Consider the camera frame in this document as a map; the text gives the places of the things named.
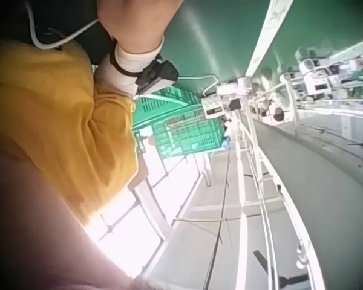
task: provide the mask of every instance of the black wrist strap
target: black wrist strap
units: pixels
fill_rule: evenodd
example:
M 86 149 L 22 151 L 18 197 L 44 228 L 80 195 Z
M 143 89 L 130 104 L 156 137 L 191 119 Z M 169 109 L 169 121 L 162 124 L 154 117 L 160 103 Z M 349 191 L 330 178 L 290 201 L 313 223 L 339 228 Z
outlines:
M 131 71 L 127 71 L 125 69 L 123 69 L 118 63 L 117 63 L 117 60 L 116 60 L 116 46 L 117 46 L 117 40 L 116 39 L 113 39 L 112 40 L 112 43 L 111 43 L 111 49 L 110 49 L 110 52 L 109 52 L 109 57 L 110 57 L 110 63 L 112 64 L 112 66 L 115 67 L 115 69 L 122 73 L 124 76 L 128 76 L 128 77 L 141 77 L 141 75 L 143 74 L 144 70 L 141 71 L 141 72 L 131 72 Z M 157 59 L 162 59 L 160 57 L 160 55 L 157 55 L 156 58 L 153 60 L 153 62 L 156 62 Z

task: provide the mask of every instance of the white cable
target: white cable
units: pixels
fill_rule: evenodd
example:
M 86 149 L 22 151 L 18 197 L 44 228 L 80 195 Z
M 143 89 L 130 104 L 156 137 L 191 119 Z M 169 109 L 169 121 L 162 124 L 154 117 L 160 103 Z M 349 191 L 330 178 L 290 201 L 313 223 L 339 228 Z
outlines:
M 54 42 L 54 43 L 50 43 L 50 44 L 44 44 L 44 43 L 41 43 L 38 40 L 38 37 L 36 36 L 36 32 L 35 32 L 35 20 L 34 20 L 34 14 L 32 12 L 32 8 L 31 8 L 30 4 L 27 1 L 25 1 L 24 4 L 25 4 L 25 8 L 27 10 L 28 19 L 30 20 L 30 33 L 31 33 L 32 42 L 35 44 L 36 47 L 38 47 L 38 48 L 40 48 L 42 50 L 51 50 L 53 48 L 59 47 L 59 46 L 65 44 L 65 43 L 73 40 L 75 37 L 77 37 L 78 35 L 80 35 L 85 30 L 89 29 L 95 23 L 98 22 L 98 19 L 95 19 L 95 20 L 91 21 L 89 24 L 87 24 L 84 27 L 82 27 L 80 30 L 74 32 L 73 34 L 67 36 L 64 39 L 61 39 L 60 41 L 57 41 L 57 42 Z
M 217 76 L 215 74 L 206 74 L 205 76 L 201 76 L 201 77 L 186 77 L 186 76 L 180 76 L 178 79 L 179 80 L 203 80 L 203 79 L 207 79 L 209 77 L 214 78 L 214 82 L 209 85 L 207 88 L 204 89 L 203 91 L 203 96 L 206 96 L 206 93 L 215 85 L 217 85 L 219 83 L 219 80 L 217 78 Z

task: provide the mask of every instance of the white sleeve cuff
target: white sleeve cuff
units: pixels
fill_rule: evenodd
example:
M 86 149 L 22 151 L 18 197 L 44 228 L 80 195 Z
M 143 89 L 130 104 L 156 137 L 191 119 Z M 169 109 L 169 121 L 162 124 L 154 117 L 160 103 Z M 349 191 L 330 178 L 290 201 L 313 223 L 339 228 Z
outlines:
M 115 50 L 116 62 L 126 71 L 132 73 L 139 73 L 143 71 L 159 54 L 164 43 L 164 37 L 154 51 L 143 54 L 132 54 L 124 51 L 118 44 Z M 104 58 L 101 64 L 94 73 L 94 78 L 102 80 L 110 85 L 112 88 L 126 94 L 127 96 L 134 97 L 137 92 L 137 85 L 135 84 L 137 78 L 123 75 L 121 72 L 110 63 L 109 55 Z

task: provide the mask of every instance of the yellow sleeve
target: yellow sleeve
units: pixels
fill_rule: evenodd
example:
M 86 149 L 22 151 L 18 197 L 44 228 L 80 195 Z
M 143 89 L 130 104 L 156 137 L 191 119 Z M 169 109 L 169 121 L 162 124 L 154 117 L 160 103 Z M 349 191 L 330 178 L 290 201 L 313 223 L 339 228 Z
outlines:
M 137 171 L 133 110 L 128 97 L 94 83 L 77 45 L 0 44 L 0 141 L 20 148 L 83 224 Z

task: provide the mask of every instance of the plastic crate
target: plastic crate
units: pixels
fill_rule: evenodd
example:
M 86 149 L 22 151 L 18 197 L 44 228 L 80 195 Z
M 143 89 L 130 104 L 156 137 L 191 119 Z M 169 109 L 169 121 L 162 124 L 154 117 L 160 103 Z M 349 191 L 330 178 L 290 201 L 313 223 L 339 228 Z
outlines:
M 173 117 L 172 120 L 167 119 L 152 125 L 156 147 L 161 158 L 210 151 L 222 147 L 224 127 L 221 120 L 210 119 L 176 126 L 180 124 L 180 121 L 177 122 L 175 119 Z M 185 122 L 188 119 L 181 117 L 181 120 Z M 174 127 L 167 126 L 167 121 L 173 121 L 170 124 Z
M 154 135 L 165 133 L 169 130 L 183 128 L 201 121 L 208 121 L 204 116 L 203 107 L 191 108 L 188 111 L 179 112 L 178 115 L 167 116 L 162 122 L 156 122 L 152 125 Z
M 142 155 L 143 153 L 146 152 L 144 142 L 143 142 L 143 137 L 140 135 L 139 131 L 134 131 L 133 137 L 136 141 L 136 153 L 138 155 Z
M 142 97 L 137 101 L 136 110 L 133 113 L 133 127 L 149 125 L 166 117 L 169 113 L 198 104 L 200 100 L 192 92 L 171 86 L 161 89 L 151 95 L 151 98 Z

